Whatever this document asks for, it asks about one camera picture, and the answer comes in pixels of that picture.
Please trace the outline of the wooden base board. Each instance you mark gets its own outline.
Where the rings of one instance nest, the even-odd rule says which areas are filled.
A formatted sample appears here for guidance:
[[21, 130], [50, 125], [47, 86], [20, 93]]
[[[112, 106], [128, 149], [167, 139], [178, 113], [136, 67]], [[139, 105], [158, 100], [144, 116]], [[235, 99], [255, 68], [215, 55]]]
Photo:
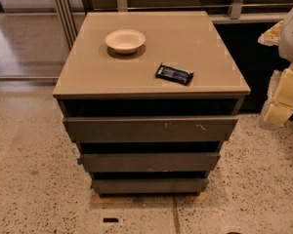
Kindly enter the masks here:
[[199, 202], [207, 198], [205, 192], [198, 194], [120, 194], [120, 195], [106, 195], [100, 196], [94, 193], [91, 197], [91, 204], [95, 206], [105, 205], [119, 205], [119, 204], [152, 204], [159, 205], [166, 202], [173, 202], [174, 200], [183, 200], [186, 202]]

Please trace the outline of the white ceramic bowl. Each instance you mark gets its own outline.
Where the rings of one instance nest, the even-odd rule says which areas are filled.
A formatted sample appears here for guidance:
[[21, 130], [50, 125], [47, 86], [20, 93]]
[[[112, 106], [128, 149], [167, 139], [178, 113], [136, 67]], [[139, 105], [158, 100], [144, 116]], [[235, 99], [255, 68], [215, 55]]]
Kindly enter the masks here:
[[109, 33], [105, 43], [117, 54], [130, 55], [135, 53], [146, 41], [142, 32], [134, 29], [120, 29]]

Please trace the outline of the grey drawer cabinet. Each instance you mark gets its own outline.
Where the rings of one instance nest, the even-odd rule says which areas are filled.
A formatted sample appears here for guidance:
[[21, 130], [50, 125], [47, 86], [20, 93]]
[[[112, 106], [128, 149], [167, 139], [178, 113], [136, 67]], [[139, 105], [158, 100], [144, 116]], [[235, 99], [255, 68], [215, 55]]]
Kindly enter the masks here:
[[[105, 43], [120, 29], [145, 43], [121, 55]], [[156, 78], [159, 65], [193, 73], [181, 85]], [[69, 53], [54, 98], [64, 117], [231, 116], [250, 89], [204, 12], [90, 13]], [[225, 141], [74, 142], [84, 154], [218, 153]], [[93, 173], [95, 179], [206, 178], [211, 171]]]

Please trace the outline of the top grey drawer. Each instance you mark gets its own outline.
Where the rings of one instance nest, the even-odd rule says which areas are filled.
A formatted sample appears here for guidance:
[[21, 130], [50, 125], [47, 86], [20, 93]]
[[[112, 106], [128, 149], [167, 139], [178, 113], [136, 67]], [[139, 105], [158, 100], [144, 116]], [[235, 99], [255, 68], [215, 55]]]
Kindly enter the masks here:
[[231, 116], [64, 117], [73, 142], [225, 141], [237, 123]]

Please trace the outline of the metal railing frame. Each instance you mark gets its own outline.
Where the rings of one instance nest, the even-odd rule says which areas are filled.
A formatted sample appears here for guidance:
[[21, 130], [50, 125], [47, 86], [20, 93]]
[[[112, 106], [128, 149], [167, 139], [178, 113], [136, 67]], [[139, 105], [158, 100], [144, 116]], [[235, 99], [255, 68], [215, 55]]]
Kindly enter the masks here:
[[[108, 12], [205, 12], [221, 31], [260, 31], [282, 20], [293, 0], [78, 0], [84, 14]], [[69, 0], [54, 0], [66, 41], [78, 34]]]

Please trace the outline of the black snack wrapper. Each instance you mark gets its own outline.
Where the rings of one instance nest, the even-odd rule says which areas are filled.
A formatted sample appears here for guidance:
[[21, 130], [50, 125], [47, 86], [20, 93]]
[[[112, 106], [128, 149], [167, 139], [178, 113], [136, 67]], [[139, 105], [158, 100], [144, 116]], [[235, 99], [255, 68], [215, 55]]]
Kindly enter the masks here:
[[155, 77], [187, 86], [193, 78], [193, 73], [161, 63], [155, 72]]

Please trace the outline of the grey drawer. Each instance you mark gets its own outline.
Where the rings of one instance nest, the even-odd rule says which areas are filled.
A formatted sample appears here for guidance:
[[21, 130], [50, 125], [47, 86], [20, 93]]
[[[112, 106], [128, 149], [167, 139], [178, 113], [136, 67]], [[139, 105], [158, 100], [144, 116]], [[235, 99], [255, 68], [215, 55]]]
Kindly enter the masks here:
[[208, 184], [206, 178], [95, 179], [98, 194], [198, 193]]
[[93, 173], [155, 173], [212, 171], [218, 153], [84, 154], [81, 163]]
[[225, 141], [237, 123], [231, 116], [64, 117], [73, 142]]

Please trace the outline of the bottom grey drawer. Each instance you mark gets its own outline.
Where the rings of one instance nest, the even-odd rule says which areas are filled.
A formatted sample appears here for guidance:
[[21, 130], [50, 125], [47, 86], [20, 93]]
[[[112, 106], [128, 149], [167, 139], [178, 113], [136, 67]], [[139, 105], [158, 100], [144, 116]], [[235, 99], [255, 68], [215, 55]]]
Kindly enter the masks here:
[[208, 184], [206, 178], [95, 179], [98, 194], [198, 193]]

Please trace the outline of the middle grey drawer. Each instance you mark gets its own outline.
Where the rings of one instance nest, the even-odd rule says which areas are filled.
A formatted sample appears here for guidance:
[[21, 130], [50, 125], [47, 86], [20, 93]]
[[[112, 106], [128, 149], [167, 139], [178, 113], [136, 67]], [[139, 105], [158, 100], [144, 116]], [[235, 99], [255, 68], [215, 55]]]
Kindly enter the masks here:
[[81, 163], [93, 173], [155, 173], [212, 171], [218, 153], [84, 154]]

